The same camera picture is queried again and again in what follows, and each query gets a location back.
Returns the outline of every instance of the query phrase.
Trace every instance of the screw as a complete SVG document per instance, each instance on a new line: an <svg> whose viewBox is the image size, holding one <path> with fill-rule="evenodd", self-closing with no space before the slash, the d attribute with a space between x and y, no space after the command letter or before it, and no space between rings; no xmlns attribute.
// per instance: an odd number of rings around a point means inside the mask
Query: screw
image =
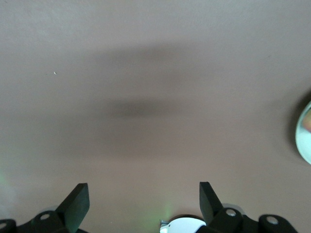
<svg viewBox="0 0 311 233"><path fill-rule="evenodd" d="M0 229L3 229L3 228L5 228L5 227L6 227L6 223L5 223L5 222L0 223Z"/></svg>
<svg viewBox="0 0 311 233"><path fill-rule="evenodd" d="M273 225L277 225L278 224L278 220L275 217L273 217L273 216L268 216L267 217L267 221L269 223L273 224Z"/></svg>
<svg viewBox="0 0 311 233"><path fill-rule="evenodd" d="M237 215L237 213L232 209L227 209L225 212L227 213L227 215L229 215L231 217L234 217Z"/></svg>
<svg viewBox="0 0 311 233"><path fill-rule="evenodd" d="M44 214L40 217L40 220L45 220L45 219L48 219L50 217L49 214Z"/></svg>

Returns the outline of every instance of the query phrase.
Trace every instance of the black mechanical arm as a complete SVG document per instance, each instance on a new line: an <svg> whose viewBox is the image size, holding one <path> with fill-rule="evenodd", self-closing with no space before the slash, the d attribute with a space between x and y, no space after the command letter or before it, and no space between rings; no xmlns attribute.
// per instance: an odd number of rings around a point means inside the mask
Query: black mechanical arm
<svg viewBox="0 0 311 233"><path fill-rule="evenodd" d="M280 216L262 215L257 222L224 208L208 182L200 182L200 208L206 226L196 233L297 233ZM88 186L80 183L55 211L44 211L20 226L13 219L0 220L0 233L87 233L79 226L88 210Z"/></svg>

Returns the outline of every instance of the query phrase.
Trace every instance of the black plastic part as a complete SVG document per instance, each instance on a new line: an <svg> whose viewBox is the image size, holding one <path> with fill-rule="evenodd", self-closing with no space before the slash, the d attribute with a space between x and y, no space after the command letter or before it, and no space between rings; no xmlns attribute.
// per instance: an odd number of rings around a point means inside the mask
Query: black plastic part
<svg viewBox="0 0 311 233"><path fill-rule="evenodd" d="M256 222L241 215L233 208L223 208L216 193L208 182L200 182L200 208L207 226L196 233L297 233L284 218L276 215L262 215ZM267 217L274 217L277 224L270 223Z"/></svg>
<svg viewBox="0 0 311 233"><path fill-rule="evenodd" d="M277 219L277 224L268 222L267 217L274 217ZM294 227L283 217L277 215L262 215L259 218L259 232L260 233L297 233Z"/></svg>
<svg viewBox="0 0 311 233"><path fill-rule="evenodd" d="M87 183L78 184L55 210L70 233L76 233L89 210Z"/></svg>
<svg viewBox="0 0 311 233"><path fill-rule="evenodd" d="M0 229L0 233L14 233L16 230L16 222L13 219L2 219L0 225L5 225Z"/></svg>
<svg viewBox="0 0 311 233"><path fill-rule="evenodd" d="M209 182L200 182L200 209L207 225L223 209L222 203Z"/></svg>
<svg viewBox="0 0 311 233"><path fill-rule="evenodd" d="M88 210L88 186L80 183L55 211L44 211L18 227L13 219L0 220L6 224L0 233L87 233L78 228Z"/></svg>

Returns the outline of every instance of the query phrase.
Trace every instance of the metal bolt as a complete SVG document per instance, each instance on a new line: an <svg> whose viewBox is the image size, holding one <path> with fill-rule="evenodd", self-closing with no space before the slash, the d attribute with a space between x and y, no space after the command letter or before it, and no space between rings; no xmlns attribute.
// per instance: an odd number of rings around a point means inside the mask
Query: metal bolt
<svg viewBox="0 0 311 233"><path fill-rule="evenodd" d="M273 225L277 225L278 224L278 220L275 217L273 217L273 216L268 216L267 217L267 221L269 223L273 224Z"/></svg>
<svg viewBox="0 0 311 233"><path fill-rule="evenodd" d="M49 217L50 217L49 214L45 214L40 217L40 220L45 220L45 219L48 219Z"/></svg>
<svg viewBox="0 0 311 233"><path fill-rule="evenodd" d="M0 223L0 229L3 229L3 228L5 228L5 227L6 227L6 223L5 223L5 222Z"/></svg>
<svg viewBox="0 0 311 233"><path fill-rule="evenodd" d="M234 217L237 215L237 213L232 209L227 209L225 212L227 213L227 215L229 215L231 217Z"/></svg>

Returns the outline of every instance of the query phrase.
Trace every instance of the brown floor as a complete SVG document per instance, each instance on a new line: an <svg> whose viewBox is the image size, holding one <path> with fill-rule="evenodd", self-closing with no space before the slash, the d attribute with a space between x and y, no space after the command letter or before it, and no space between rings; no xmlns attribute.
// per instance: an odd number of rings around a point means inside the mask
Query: brown floor
<svg viewBox="0 0 311 233"><path fill-rule="evenodd" d="M77 183L90 233L201 215L199 182L310 231L294 128L311 100L309 1L0 2L0 218Z"/></svg>

